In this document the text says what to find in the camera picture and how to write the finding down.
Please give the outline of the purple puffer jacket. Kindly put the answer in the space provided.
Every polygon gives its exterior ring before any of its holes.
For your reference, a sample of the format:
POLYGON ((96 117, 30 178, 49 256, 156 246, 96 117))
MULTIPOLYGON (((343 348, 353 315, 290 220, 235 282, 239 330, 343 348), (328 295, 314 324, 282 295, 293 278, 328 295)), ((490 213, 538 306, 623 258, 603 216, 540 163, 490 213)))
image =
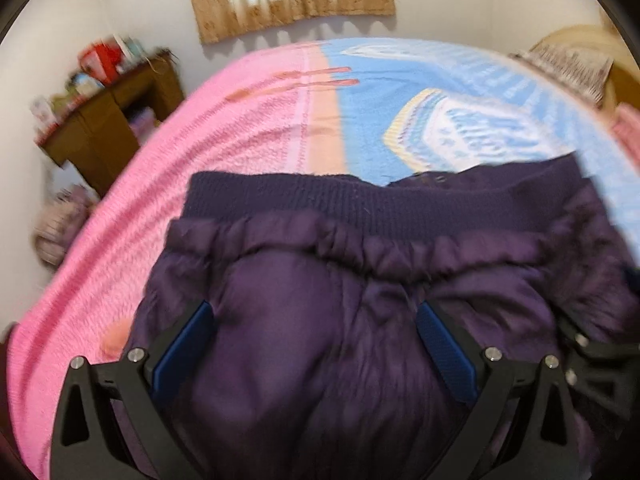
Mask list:
POLYGON ((631 265, 570 155, 385 186, 199 172, 127 344, 212 306, 217 337, 167 410, 209 477, 417 479, 468 414, 418 305, 514 360, 562 354, 554 307, 589 338, 633 344, 631 265))

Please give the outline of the folded pink blanket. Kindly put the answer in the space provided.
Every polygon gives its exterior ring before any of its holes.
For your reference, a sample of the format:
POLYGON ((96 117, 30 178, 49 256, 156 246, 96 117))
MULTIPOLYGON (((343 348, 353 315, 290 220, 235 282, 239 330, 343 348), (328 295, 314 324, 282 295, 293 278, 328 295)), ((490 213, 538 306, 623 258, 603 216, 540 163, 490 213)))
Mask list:
POLYGON ((640 152, 640 113, 627 103, 616 107, 612 123, 615 139, 623 145, 627 153, 639 159, 640 152))

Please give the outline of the cream wooden headboard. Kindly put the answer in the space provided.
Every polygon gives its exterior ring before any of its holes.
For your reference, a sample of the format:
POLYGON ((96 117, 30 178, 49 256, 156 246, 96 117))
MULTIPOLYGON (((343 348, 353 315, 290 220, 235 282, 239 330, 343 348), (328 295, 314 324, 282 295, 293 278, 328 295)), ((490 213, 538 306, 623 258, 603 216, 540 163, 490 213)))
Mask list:
POLYGON ((613 63, 604 86, 602 110, 612 112, 620 103, 639 108, 639 65, 615 27, 573 25, 545 36, 536 47, 558 44, 610 58, 613 63))

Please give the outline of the patterned grey pillow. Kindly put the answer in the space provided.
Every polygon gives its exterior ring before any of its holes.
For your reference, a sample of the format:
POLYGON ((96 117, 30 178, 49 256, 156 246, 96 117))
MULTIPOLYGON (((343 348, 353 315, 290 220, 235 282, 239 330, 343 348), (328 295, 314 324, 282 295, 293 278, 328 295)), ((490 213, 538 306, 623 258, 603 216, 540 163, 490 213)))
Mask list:
POLYGON ((594 107, 601 107, 614 60, 601 52, 567 44, 537 44, 511 54, 567 88, 594 107))

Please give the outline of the brown wooden desk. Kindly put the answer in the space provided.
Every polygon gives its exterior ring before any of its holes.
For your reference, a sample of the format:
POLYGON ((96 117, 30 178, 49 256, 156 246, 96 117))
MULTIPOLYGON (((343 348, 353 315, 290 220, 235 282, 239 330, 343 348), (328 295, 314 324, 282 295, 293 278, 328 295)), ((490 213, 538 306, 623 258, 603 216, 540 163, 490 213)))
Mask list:
POLYGON ((160 49, 76 107, 36 144, 55 165, 75 166, 104 196, 140 148, 127 114, 138 105, 149 107, 162 122, 183 100, 176 59, 160 49))

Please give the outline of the pink and blue bedspread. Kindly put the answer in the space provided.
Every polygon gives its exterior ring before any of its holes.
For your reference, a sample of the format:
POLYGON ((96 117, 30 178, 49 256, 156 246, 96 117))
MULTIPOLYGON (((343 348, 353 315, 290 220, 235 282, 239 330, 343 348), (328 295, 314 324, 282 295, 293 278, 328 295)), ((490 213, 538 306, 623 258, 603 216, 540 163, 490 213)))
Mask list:
POLYGON ((243 56, 138 151, 13 331, 9 412, 24 463, 47 478, 67 364, 78 354, 99 359, 107 327, 134 313, 192 174, 352 174, 384 185, 569 152, 637 249, 638 170, 591 108, 512 58, 384 38, 243 56))

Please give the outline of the red box on desk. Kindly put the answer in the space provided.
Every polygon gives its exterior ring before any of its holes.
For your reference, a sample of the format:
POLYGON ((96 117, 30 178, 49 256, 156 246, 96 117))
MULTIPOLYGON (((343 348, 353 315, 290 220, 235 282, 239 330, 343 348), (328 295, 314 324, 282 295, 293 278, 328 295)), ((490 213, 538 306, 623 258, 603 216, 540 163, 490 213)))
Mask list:
POLYGON ((118 44, 98 42, 78 54, 80 69, 101 84, 111 84, 118 78, 117 66, 124 54, 118 44))

